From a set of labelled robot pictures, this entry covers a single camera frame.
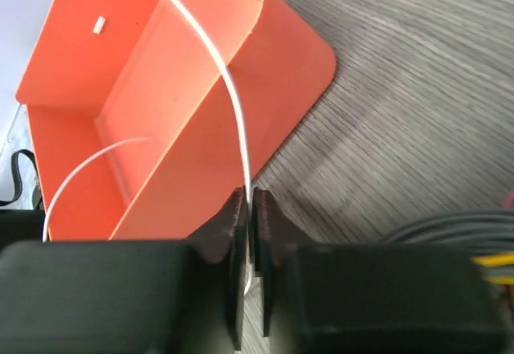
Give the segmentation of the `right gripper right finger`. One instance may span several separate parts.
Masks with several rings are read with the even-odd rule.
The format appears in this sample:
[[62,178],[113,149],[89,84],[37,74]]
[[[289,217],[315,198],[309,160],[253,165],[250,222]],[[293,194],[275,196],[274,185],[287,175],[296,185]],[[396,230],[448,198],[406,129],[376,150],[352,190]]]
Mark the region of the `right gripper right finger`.
[[313,241],[264,189],[252,258],[273,353],[502,353],[508,330],[463,250]]

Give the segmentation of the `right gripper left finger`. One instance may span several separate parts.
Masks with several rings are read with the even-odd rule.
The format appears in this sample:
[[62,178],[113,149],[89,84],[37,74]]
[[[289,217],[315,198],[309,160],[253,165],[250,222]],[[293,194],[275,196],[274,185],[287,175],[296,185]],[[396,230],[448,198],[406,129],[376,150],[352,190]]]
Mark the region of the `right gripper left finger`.
[[182,240],[41,242],[44,212],[1,212],[4,353],[233,353],[247,201]]

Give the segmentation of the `orange plastic bin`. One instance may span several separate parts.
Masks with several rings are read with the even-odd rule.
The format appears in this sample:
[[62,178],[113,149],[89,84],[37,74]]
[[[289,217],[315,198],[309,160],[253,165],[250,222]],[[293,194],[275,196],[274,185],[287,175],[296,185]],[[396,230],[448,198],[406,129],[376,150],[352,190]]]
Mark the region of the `orange plastic bin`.
[[[284,0],[180,0],[233,77],[257,173],[336,56]],[[184,238],[243,184],[222,77],[168,0],[54,0],[16,93],[54,241]]]

